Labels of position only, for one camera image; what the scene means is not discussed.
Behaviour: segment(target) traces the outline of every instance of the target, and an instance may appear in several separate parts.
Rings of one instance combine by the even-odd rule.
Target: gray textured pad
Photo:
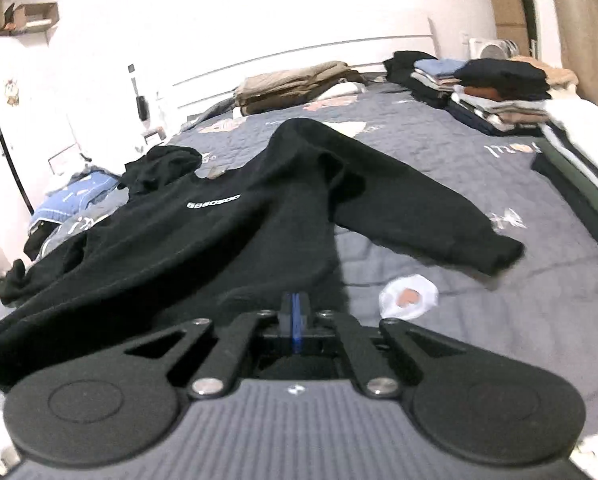
[[[24,462],[12,480],[575,480],[567,460],[501,470],[432,446],[400,406],[358,394],[349,381],[245,380],[233,395],[191,406],[149,452],[98,470]]]

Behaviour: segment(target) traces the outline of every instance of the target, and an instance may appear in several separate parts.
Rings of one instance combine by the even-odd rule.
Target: white bed frame
[[[172,103],[181,122],[229,97],[248,76],[329,60],[344,61],[359,72],[382,72],[382,62],[396,50],[437,53],[431,22],[421,10],[350,12],[319,21],[325,23],[301,27],[301,23],[290,22],[293,27],[285,25],[285,30],[275,31],[274,38],[249,43],[245,48],[236,45],[228,56],[229,64],[210,62],[208,67],[206,61],[205,72],[194,67],[188,74],[182,73],[185,68],[179,70],[172,84]],[[242,38],[236,38],[236,43],[239,41]]]

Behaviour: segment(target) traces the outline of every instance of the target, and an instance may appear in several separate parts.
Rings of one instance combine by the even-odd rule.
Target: metal bolt
[[[192,391],[199,395],[218,394],[221,390],[223,390],[223,381],[214,377],[204,377],[192,383]]]
[[[369,380],[365,387],[375,395],[387,395],[396,392],[399,383],[389,377],[376,377]]]
[[[301,386],[300,384],[293,384],[288,388],[288,393],[299,396],[305,393],[305,386]]]

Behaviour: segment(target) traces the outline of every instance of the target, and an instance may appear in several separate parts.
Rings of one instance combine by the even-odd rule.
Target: blue plastic part
[[[301,300],[299,295],[294,292],[292,294],[292,316],[290,322],[292,323],[292,353],[300,354],[303,345],[303,336],[301,334]]]

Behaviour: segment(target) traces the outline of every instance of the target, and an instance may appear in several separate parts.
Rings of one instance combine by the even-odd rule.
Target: sweatshirt sleeve
[[[522,243],[495,233],[472,202],[407,164],[321,123],[302,131],[324,152],[320,164],[336,224],[393,250],[490,275],[523,254]]]

